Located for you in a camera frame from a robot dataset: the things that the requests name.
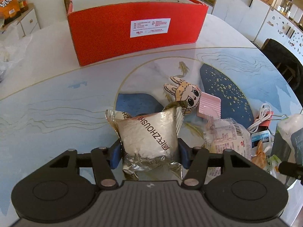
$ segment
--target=round table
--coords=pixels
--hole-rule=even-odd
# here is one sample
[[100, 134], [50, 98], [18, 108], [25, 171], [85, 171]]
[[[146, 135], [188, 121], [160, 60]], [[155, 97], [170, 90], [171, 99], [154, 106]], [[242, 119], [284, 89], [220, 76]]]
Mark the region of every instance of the round table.
[[[276, 114], [294, 114], [301, 105], [268, 59], [221, 19], [207, 15], [195, 44], [136, 52], [80, 68], [67, 21], [33, 34], [24, 59], [0, 84], [0, 227], [18, 217], [10, 201], [13, 186], [68, 148], [86, 153], [111, 146], [117, 135], [106, 109], [153, 113], [169, 103], [163, 84], [181, 75], [222, 100], [222, 118], [246, 128], [264, 102]], [[276, 121], [270, 124], [275, 130]], [[203, 144], [202, 119], [184, 119], [179, 137]], [[123, 180], [121, 165], [114, 170]], [[92, 171], [81, 175], [93, 181]], [[303, 205], [303, 187], [288, 190], [281, 218], [293, 223]]]

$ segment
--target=black handle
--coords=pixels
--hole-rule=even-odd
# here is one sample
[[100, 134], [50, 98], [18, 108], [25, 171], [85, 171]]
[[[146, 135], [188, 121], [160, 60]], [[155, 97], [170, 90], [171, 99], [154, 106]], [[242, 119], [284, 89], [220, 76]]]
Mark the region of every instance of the black handle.
[[294, 31], [292, 32], [292, 34], [291, 34], [291, 36], [290, 36], [290, 39], [291, 39], [291, 37], [293, 36], [293, 34], [294, 34]]
[[291, 27], [289, 27], [289, 28], [288, 28], [288, 31], [286, 32], [286, 35], [288, 34], [288, 32], [289, 32], [290, 28], [291, 28]]

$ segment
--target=white cable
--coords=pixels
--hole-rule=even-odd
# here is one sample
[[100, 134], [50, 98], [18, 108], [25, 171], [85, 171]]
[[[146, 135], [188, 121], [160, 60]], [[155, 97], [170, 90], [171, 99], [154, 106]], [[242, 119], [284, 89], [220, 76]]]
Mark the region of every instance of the white cable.
[[272, 108], [269, 104], [263, 103], [260, 111], [259, 111], [259, 117], [255, 120], [255, 122], [247, 128], [249, 133], [255, 133], [257, 132], [259, 128], [259, 124], [264, 122], [265, 120], [268, 120], [272, 115]]

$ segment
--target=white drawer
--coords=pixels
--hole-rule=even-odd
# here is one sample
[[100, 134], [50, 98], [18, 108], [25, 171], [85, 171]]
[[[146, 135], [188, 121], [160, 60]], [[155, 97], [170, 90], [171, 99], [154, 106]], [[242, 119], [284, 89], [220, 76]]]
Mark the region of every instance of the white drawer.
[[35, 9], [30, 11], [22, 20], [21, 25], [24, 31], [24, 34], [28, 36], [33, 31], [34, 27], [38, 23]]

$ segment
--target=plush bunny toy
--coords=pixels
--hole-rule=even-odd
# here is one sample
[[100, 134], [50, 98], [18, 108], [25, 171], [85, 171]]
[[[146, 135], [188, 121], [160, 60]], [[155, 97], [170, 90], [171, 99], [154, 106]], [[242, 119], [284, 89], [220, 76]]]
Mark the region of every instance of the plush bunny toy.
[[176, 101], [188, 102], [187, 108], [183, 110], [183, 115], [191, 113], [200, 101], [200, 88], [175, 76], [170, 77], [170, 79], [178, 85], [165, 84], [164, 89], [175, 96]]

